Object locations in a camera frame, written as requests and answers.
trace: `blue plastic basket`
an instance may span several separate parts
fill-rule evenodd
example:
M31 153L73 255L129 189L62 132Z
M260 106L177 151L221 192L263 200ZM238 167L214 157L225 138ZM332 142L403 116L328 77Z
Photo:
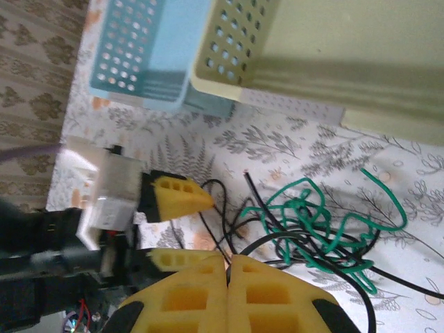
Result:
M189 76L211 0L110 0L90 92L128 105L226 117L232 101L198 92Z

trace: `yellow foam piece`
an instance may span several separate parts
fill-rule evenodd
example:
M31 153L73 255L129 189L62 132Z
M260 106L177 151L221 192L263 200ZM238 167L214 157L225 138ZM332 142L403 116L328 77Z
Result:
M328 292L243 255L231 263L227 332L330 333L312 301Z
M331 333L312 301L328 292L243 255L232 258L227 289L221 255L136 293L144 308L131 333Z
M153 185L161 221L202 212L214 206L214 199L191 179L162 176Z
M227 282L220 255L164 278L125 300L144 303L132 333L225 333Z
M162 272L178 272L214 255L221 255L221 253L206 250L154 248L146 254Z

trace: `basket hole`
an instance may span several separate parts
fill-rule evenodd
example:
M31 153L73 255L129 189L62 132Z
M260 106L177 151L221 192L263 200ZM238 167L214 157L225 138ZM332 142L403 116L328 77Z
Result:
M212 68L214 66L213 59L208 58L206 63L207 63L207 67L209 67L209 68Z
M211 50L217 52L219 50L219 46L215 42L211 43Z
M226 10L222 10L221 12L221 19L226 21L228 19L228 14Z
M216 27L216 35L218 35L219 37L223 36L223 30L220 26Z

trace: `flower pattern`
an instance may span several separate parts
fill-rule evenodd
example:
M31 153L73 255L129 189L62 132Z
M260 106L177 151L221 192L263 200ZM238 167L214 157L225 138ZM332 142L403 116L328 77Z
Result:
M142 159L146 169L180 173L198 183L220 179L228 189L230 218L250 195L243 177L247 169L264 198L294 180L313 178L325 193L335 225L348 212L370 214L383 225L398 225L400 216L390 200L359 172L365 167L393 190L409 217L405 230L382 233L370 254L376 266L431 290L443 291L443 147L334 128L298 119L287 112L247 105L236 104L230 117L219 119L188 112L169 114L132 108L94 98L88 93L88 80L106 2L93 0L90 4L62 137L80 135L97 146L121 142L124 154ZM84 189L83 181L56 165L48 208L70 206L74 189ZM212 194L221 207L221 192L216 185ZM77 205L82 195L82 190L76 194ZM220 217L206 212L205 218L219 239ZM138 220L143 247L177 248L173 231L185 248L215 247L196 215L174 221L174 230L168 222L146 223L144 217ZM359 224L351 223L350 227L358 228ZM240 233L244 239L235 241L237 250L264 235L264 230L261 223L250 223ZM227 244L222 243L222 248L228 250ZM265 261L275 259L274 253L272 244L264 244L252 256ZM304 266L294 266L288 272L327 289L358 328L366 331L366 321L362 320L365 309L351 286L335 275ZM378 275L369 278L378 288L371 299L378 332L432 333L444 327L444 305L437 299Z

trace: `patterned wallpaper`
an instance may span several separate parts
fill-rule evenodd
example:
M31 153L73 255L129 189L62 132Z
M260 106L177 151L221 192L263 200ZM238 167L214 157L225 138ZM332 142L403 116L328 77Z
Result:
M0 149L58 142L88 0L0 1ZM0 165L0 196L42 208L54 157Z

